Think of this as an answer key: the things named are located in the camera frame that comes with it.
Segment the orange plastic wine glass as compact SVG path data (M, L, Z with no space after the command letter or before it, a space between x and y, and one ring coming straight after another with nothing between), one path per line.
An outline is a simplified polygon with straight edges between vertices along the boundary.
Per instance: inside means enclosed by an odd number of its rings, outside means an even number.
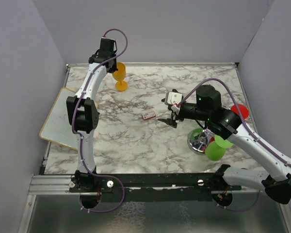
M116 80L115 88L118 91L125 91L128 87L127 82L124 81L126 77L126 66L121 62L117 62L116 65L117 71L112 74L113 78Z

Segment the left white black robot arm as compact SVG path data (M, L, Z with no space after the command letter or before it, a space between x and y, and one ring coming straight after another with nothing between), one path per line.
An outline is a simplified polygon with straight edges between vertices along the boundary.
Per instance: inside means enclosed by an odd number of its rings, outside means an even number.
M89 69L83 84L74 96L66 99L68 121L78 144L78 167L71 182L75 185L74 189L83 192L97 189L93 134L98 125L99 112L95 97L107 73L117 71L116 51L116 41L102 37L99 49L89 58Z

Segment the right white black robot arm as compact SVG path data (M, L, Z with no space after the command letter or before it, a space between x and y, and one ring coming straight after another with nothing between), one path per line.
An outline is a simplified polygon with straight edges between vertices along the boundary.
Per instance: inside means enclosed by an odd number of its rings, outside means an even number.
M280 204L288 204L291 158L261 138L240 115L222 107L221 94L213 86L201 85L195 93L196 102L188 103L177 90L167 92L162 102L171 111L171 116L162 122L176 128L177 122L185 119L203 121L216 137L239 147L264 168L258 172L222 165L213 177L214 186L219 190L235 185L249 187L264 191Z

